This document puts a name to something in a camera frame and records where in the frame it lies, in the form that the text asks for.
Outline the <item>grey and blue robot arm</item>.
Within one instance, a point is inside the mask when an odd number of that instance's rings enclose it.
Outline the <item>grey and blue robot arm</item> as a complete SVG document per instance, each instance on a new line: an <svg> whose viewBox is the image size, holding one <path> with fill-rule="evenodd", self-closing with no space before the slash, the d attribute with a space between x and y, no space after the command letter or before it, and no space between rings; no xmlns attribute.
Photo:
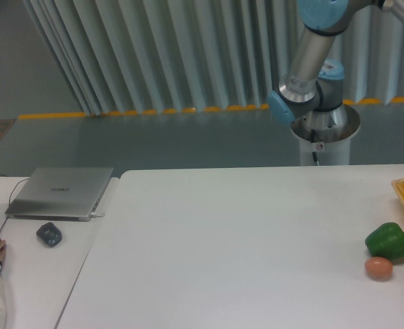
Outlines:
<svg viewBox="0 0 404 329"><path fill-rule="evenodd" d="M308 112L330 112L342 105L342 92L325 91L319 74L336 36L349 26L357 12L370 5L391 12L404 23L404 1L298 1L305 26L288 74L268 95L270 111L290 124Z"/></svg>

